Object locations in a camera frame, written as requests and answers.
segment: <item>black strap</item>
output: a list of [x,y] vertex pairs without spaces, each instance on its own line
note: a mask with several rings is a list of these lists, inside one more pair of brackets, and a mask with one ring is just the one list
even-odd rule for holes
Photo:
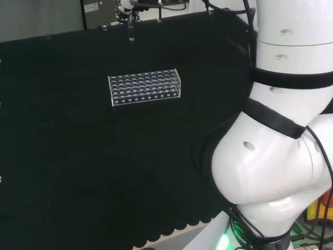
[[274,246],[285,245],[285,238],[287,238],[286,241],[289,240],[288,245],[290,244],[291,229],[276,237],[254,237],[251,234],[246,233],[246,231],[243,231],[244,228],[239,223],[240,221],[230,218],[230,227],[234,237],[244,249],[261,249],[262,246],[266,246],[266,250],[275,250]]
[[266,127],[294,139],[301,137],[305,131],[305,127],[250,98],[245,101],[242,111]]
[[250,68],[250,79],[264,85],[293,90],[313,90],[333,85],[333,72],[322,74],[285,74]]

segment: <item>black table surface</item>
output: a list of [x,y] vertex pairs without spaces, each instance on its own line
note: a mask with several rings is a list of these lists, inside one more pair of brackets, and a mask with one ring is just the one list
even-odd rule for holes
[[[214,15],[246,47],[238,18]],[[224,204],[189,150],[240,110],[248,60],[206,13],[0,44],[0,247],[132,249]],[[112,108],[107,76],[176,68],[182,97]]]

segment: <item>black wire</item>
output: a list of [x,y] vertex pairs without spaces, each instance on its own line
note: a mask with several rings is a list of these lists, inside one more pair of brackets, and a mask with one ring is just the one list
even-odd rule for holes
[[186,3],[185,3],[185,0],[182,0],[183,4],[184,4],[184,8],[181,8],[181,9],[172,9],[172,8],[168,8],[168,7],[164,7],[164,6],[157,6],[157,5],[150,5],[150,4],[135,4],[135,6],[142,6],[142,7],[148,7],[150,9],[158,9],[158,8],[161,8],[161,9],[168,9],[168,10],[184,10],[186,9]]
[[206,6],[206,12],[208,14],[209,21],[211,25],[216,29],[216,31],[227,40],[227,42],[235,49],[241,56],[248,56],[246,49],[241,45],[234,43],[226,34],[224,34],[215,24],[212,14],[209,11],[208,5]]
[[317,204],[317,211],[316,211],[316,217],[315,217],[315,220],[314,220],[314,223],[312,224],[311,228],[309,229],[308,227],[306,227],[306,229],[308,230],[308,232],[306,234],[303,234],[303,233],[300,233],[299,235],[293,235],[291,237],[291,241],[292,242],[295,242],[295,241],[299,241],[299,240],[303,240],[304,238],[308,238],[311,240],[312,237],[310,237],[311,234],[313,234],[314,236],[315,233],[313,232],[317,226],[317,223],[318,223],[318,219],[319,219],[319,211],[320,211],[320,205],[322,203],[322,197],[320,197],[318,199],[318,204]]
[[293,224],[292,226],[293,226],[293,227],[296,227],[296,228],[298,229],[298,231],[299,231],[300,233],[302,233],[302,230],[300,229],[300,227],[297,225],[296,222],[294,222],[294,224]]
[[[329,159],[327,157],[327,154],[325,152],[325,149],[324,149],[322,143],[320,142],[319,138],[317,137],[317,135],[313,132],[313,130],[309,126],[306,126],[306,129],[311,133],[311,135],[313,136],[313,138],[316,140],[316,142],[317,142],[317,144],[318,144],[318,146],[319,146],[319,148],[320,148],[320,150],[321,150],[321,152],[323,154],[325,163],[326,163],[326,165],[328,167],[329,175],[331,177],[331,183],[333,183],[333,171],[332,171],[332,167],[331,167],[331,164],[329,162]],[[333,195],[333,189],[331,188],[331,190],[329,192],[327,204],[330,204],[332,195]],[[323,222],[323,225],[322,225],[322,235],[321,235],[321,241],[320,241],[321,243],[320,243],[319,250],[323,249],[324,238],[325,238],[325,229],[326,229],[326,224],[327,224],[328,208],[329,208],[329,206],[325,206],[324,222]]]
[[81,5],[81,15],[82,15],[83,28],[86,30],[87,29],[87,21],[86,21],[86,18],[85,18],[85,10],[84,10],[83,0],[80,0],[80,5]]
[[257,60],[257,39],[255,38],[254,27],[253,27],[253,16],[251,14],[251,9],[248,0],[243,0],[246,15],[248,17],[249,22],[249,43],[250,43],[250,55],[252,59],[253,67],[255,67],[255,63]]
[[207,1],[207,5],[208,5],[208,7],[216,10],[217,12],[221,12],[221,13],[225,13],[225,14],[245,14],[246,13],[246,10],[221,9],[221,8],[218,8],[215,5],[212,5],[211,3],[209,3],[209,1]]
[[250,226],[252,227],[253,229],[256,230],[256,232],[262,237],[262,238],[265,238],[265,236],[247,219],[245,218],[245,216],[239,211],[238,207],[235,206],[237,212],[239,213],[239,215],[242,217],[242,219]]

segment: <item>white robotic arm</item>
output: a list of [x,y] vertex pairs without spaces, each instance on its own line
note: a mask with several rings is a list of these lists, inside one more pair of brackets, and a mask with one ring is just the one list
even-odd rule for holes
[[[333,1],[257,0],[257,8],[257,68],[287,74],[333,71]],[[309,125],[333,162],[333,115],[318,116],[332,100],[333,86],[294,90],[255,82],[250,98],[298,125]],[[265,237],[288,232],[331,187],[310,133],[295,140],[243,112],[215,149],[212,173],[220,192]],[[235,239],[231,232],[228,236]]]

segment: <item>green led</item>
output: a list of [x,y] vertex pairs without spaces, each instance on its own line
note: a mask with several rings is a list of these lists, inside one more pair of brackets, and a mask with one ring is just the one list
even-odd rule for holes
[[223,234],[216,246],[216,249],[215,250],[226,250],[227,247],[229,246],[229,238],[228,238],[228,235],[226,234]]

